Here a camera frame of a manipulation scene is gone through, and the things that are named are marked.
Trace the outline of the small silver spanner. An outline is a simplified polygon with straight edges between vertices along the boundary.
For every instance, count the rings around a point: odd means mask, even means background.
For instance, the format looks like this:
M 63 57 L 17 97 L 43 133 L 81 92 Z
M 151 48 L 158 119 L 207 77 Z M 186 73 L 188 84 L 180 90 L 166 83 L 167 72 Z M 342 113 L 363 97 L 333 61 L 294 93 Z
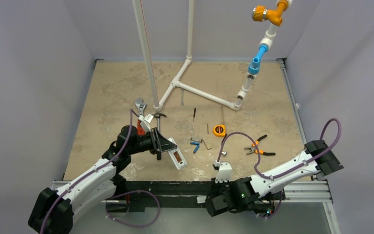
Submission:
M 181 89 L 181 106 L 184 106 L 184 89 Z

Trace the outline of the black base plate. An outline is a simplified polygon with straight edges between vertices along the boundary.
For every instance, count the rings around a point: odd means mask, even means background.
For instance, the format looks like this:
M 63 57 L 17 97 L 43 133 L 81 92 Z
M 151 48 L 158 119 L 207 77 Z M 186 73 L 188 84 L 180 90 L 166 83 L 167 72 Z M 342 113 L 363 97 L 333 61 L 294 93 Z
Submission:
M 144 212 L 146 208 L 205 208 L 212 181 L 127 181 L 109 198 L 105 208 L 110 213 Z M 262 208 L 257 215 L 270 216 L 276 200 L 285 199 L 284 191 L 258 200 Z

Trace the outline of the blue battery lower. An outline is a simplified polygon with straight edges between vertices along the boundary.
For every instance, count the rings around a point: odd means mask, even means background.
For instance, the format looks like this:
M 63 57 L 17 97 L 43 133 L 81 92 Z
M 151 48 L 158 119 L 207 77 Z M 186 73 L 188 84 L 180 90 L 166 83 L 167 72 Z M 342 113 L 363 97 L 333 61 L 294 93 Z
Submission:
M 195 147 L 193 153 L 195 154 L 195 153 L 198 151 L 199 148 L 200 148 L 200 145 L 196 145 L 196 147 Z

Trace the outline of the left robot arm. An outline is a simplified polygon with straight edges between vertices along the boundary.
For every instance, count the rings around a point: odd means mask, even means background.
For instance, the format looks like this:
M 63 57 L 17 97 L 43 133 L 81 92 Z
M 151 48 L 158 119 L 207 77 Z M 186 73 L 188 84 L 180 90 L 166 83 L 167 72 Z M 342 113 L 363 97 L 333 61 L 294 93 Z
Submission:
M 132 155 L 148 151 L 160 156 L 177 148 L 157 128 L 140 136 L 135 126 L 124 126 L 90 169 L 64 186 L 40 192 L 28 226 L 39 234 L 68 234 L 79 218 L 102 200 L 121 199 L 129 194 L 120 172 L 130 164 Z

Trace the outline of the white pvc pipe frame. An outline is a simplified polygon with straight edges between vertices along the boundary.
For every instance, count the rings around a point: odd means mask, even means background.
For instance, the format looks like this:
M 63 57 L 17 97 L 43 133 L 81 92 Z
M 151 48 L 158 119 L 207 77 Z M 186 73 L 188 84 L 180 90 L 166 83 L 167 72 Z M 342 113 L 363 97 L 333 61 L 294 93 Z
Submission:
M 150 81 L 150 86 L 151 86 L 151 92 L 152 92 L 152 97 L 153 97 L 153 107 L 155 110 L 160 111 L 164 107 L 164 104 L 166 100 L 168 99 L 169 95 L 175 88 L 180 88 L 184 89 L 184 91 L 191 92 L 193 94 L 196 94 L 200 97 L 206 98 L 208 100 L 211 100 L 215 103 L 218 103 L 222 106 L 228 107 L 234 111 L 238 111 L 241 108 L 242 102 L 247 96 L 248 91 L 250 90 L 250 87 L 257 77 L 257 75 L 251 75 L 246 73 L 246 80 L 239 90 L 239 92 L 236 95 L 236 101 L 227 101 L 225 99 L 219 98 L 217 96 L 214 96 L 210 93 L 201 91 L 197 88 L 194 88 L 192 86 L 189 86 L 187 84 L 184 84 L 181 82 L 181 77 L 187 70 L 187 68 L 190 66 L 192 63 L 192 39 L 193 39 L 193 24 L 194 24 L 194 11 L 195 11 L 195 1 L 190 0 L 188 2 L 188 23 L 187 23 L 187 55 L 186 59 L 178 71 L 178 73 L 174 76 L 174 78 L 171 80 L 170 84 L 168 85 L 168 88 L 164 92 L 163 96 L 161 98 L 158 98 L 158 93 L 156 89 L 156 84 L 155 84 L 155 78 L 154 78 L 154 73 L 152 69 L 152 59 L 151 59 L 151 52 L 150 52 L 150 46 L 149 46 L 149 40 L 148 40 L 148 33 L 147 33 L 147 28 L 146 28 L 146 19 L 144 15 L 144 8 L 143 8 L 143 2 L 141 0 L 133 0 L 133 9 L 135 13 L 135 19 L 137 23 L 137 29 L 138 29 L 138 34 L 140 37 L 140 42 L 141 42 L 141 48 L 142 48 L 142 53 L 145 61 L 145 67 L 147 71 L 147 75 Z M 273 45 L 273 41 L 277 35 L 277 30 L 279 27 L 274 26 L 273 24 L 270 23 L 269 28 L 266 30 L 264 37 L 260 41 L 260 45 L 266 44 L 268 46 L 268 51 L 271 49 Z

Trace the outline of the orange handled pliers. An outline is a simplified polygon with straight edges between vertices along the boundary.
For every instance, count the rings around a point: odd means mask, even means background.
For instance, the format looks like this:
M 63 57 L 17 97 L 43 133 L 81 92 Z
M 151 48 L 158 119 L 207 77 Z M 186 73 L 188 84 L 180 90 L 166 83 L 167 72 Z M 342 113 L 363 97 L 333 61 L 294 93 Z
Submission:
M 267 135 L 263 135 L 261 137 L 259 137 L 255 144 L 252 144 L 251 146 L 248 146 L 248 147 L 245 147 L 244 149 L 245 150 L 248 150 L 249 152 L 246 153 L 247 155 L 250 155 L 250 154 L 261 154 L 261 155 L 264 155 L 264 156 L 275 156 L 276 153 L 274 152 L 266 152 L 266 151 L 263 151 L 259 148 L 259 143 L 260 141 L 262 141 L 263 139 L 265 139 L 267 137 Z

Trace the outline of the black handled hammer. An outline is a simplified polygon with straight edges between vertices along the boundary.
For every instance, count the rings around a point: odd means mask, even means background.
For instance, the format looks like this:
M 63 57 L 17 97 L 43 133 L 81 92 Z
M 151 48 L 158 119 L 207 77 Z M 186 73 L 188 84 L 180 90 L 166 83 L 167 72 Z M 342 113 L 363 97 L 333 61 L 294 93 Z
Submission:
M 156 118 L 156 121 L 157 121 L 157 126 L 156 126 L 156 128 L 158 129 L 158 131 L 160 132 L 160 126 L 161 126 L 161 124 L 160 124 L 160 117 L 167 117 L 165 114 L 163 114 L 163 113 L 160 113 L 160 112 L 157 112 L 157 113 L 155 113 L 155 114 L 153 114 L 154 115 L 154 117 Z

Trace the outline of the blue pipe fitting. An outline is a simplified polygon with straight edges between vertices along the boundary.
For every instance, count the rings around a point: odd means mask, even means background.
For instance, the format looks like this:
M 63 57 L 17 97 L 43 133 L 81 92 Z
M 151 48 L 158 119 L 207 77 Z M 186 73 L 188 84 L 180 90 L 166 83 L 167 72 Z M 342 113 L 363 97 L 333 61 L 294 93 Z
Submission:
M 266 44 L 262 44 L 259 46 L 259 50 L 255 57 L 252 59 L 249 67 L 247 69 L 248 73 L 251 75 L 257 75 L 260 72 L 261 62 L 264 54 L 268 51 L 268 46 Z

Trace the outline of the white remote control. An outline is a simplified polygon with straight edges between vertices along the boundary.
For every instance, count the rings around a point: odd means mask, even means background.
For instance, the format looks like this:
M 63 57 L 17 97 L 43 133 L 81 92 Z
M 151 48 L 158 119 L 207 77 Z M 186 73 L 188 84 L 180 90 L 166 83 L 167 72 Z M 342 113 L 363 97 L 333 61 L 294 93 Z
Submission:
M 168 140 L 176 145 L 176 148 L 172 149 L 172 150 L 169 150 L 168 154 L 169 154 L 171 160 L 173 161 L 176 169 L 181 170 L 182 168 L 186 167 L 187 162 L 186 162 L 182 152 L 180 151 L 176 141 L 174 140 L 174 138 L 170 137 Z

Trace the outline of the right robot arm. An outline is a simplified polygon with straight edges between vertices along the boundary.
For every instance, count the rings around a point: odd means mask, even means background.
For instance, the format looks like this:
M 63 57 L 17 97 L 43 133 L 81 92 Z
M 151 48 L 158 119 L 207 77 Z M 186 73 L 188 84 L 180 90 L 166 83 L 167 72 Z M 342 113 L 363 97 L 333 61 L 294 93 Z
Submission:
M 250 210 L 261 212 L 257 201 L 280 193 L 286 185 L 305 176 L 325 177 L 344 168 L 324 140 L 306 143 L 304 150 L 293 159 L 261 175 L 231 181 L 229 163 L 216 162 L 214 167 L 218 173 L 205 199 L 210 216 Z

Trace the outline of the red adjustable wrench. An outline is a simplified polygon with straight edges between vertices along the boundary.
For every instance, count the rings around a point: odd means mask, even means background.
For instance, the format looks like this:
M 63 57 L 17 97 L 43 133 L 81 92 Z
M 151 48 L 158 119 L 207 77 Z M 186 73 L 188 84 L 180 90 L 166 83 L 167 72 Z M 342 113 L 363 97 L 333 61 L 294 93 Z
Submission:
M 135 100 L 134 102 L 136 108 L 138 109 L 138 115 L 139 116 L 144 116 L 144 109 L 146 107 L 146 103 L 143 102 L 143 98 L 139 97 Z M 137 122 L 137 133 L 140 136 L 145 135 L 145 130 L 141 126 L 141 120 L 138 120 Z

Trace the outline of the orange pipe valve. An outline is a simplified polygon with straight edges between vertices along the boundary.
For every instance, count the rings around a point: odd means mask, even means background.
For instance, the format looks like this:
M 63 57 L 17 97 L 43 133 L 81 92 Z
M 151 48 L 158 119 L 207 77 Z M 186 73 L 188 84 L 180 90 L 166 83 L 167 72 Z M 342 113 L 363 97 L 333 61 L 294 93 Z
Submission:
M 257 5 L 252 11 L 253 21 L 269 21 L 274 26 L 282 24 L 282 14 L 291 6 L 292 0 L 277 0 L 275 9 L 268 9 L 266 6 Z

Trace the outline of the aluminium rail frame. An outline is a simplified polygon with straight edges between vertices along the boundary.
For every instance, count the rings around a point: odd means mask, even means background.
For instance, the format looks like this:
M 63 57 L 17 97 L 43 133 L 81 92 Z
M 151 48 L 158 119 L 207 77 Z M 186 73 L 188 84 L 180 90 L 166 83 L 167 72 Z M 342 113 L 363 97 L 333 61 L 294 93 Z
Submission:
M 219 156 L 215 160 L 215 162 L 224 162 L 222 157 Z M 301 203 L 309 203 L 309 202 L 321 202 L 321 203 L 330 203 L 332 201 L 331 193 L 329 190 L 329 186 L 326 182 L 320 182 L 322 177 L 318 177 L 317 175 L 312 176 L 305 176 L 300 178 L 288 185 L 286 185 L 283 189 L 285 193 L 285 199 L 282 201 L 276 200 L 274 203 L 277 205 L 277 208 L 270 216 L 264 216 L 261 214 L 255 214 L 257 217 L 263 219 L 271 218 L 278 210 L 280 204 L 282 202 L 301 202 Z M 55 181 L 51 187 L 51 189 L 55 190 L 65 184 L 69 183 L 70 181 Z M 105 203 L 107 199 L 102 200 L 100 203 Z

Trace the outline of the orange tape measure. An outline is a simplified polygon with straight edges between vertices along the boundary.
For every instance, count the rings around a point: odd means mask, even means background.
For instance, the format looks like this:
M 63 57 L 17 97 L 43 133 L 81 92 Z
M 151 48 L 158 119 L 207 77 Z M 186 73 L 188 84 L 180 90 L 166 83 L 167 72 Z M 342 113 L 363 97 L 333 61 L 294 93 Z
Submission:
M 213 134 L 217 137 L 224 137 L 226 135 L 226 129 L 224 124 L 215 125 L 213 128 Z

